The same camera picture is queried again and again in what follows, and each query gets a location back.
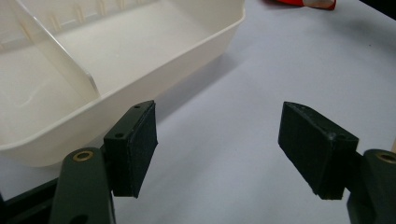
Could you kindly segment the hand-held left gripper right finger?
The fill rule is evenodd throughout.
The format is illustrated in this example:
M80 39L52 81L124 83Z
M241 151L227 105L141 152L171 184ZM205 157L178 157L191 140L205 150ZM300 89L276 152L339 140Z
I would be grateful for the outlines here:
M359 138L307 105L285 102L278 144L313 192L340 200L351 224L396 224L396 153L357 152Z

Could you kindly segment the white plastic divided storage box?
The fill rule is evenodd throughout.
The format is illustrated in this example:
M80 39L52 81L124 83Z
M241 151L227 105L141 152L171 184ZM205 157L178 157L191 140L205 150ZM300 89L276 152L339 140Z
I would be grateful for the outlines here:
M0 156L40 167L218 58L245 0L0 0Z

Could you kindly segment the red and white packet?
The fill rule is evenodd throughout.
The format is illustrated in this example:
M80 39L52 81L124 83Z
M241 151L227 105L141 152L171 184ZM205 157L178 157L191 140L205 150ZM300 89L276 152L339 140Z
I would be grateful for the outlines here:
M334 10L336 0L276 0L277 2L298 7L312 7L319 9Z

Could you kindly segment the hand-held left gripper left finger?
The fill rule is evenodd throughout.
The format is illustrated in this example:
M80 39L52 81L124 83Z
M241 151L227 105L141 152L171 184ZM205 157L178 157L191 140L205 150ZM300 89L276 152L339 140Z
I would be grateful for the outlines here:
M64 158L49 224L116 224L113 199L139 195L157 144L155 103L132 106L101 147Z

